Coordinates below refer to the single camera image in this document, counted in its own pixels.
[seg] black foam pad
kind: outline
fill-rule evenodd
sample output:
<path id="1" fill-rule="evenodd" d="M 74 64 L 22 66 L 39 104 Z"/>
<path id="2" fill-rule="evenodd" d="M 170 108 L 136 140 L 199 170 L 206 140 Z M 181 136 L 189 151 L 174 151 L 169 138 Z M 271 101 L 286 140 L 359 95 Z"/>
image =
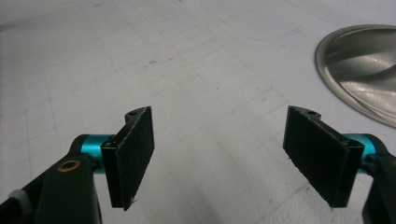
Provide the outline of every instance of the black foam pad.
<path id="1" fill-rule="evenodd" d="M 102 155 L 111 204 L 127 210 L 154 150 L 151 107 L 129 112 L 125 115 L 125 121 L 125 126 L 102 145 Z"/>
<path id="2" fill-rule="evenodd" d="M 283 148 L 330 207 L 346 207 L 364 145 L 320 120 L 320 114 L 289 106 Z"/>

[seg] shiny metal object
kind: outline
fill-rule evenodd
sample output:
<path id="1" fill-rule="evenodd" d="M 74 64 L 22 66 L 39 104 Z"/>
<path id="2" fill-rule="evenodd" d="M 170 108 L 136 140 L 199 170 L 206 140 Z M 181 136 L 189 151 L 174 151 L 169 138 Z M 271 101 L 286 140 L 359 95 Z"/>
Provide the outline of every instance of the shiny metal object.
<path id="1" fill-rule="evenodd" d="M 396 128 L 396 26 L 335 31 L 318 45 L 316 63 L 325 84 L 342 101 Z"/>

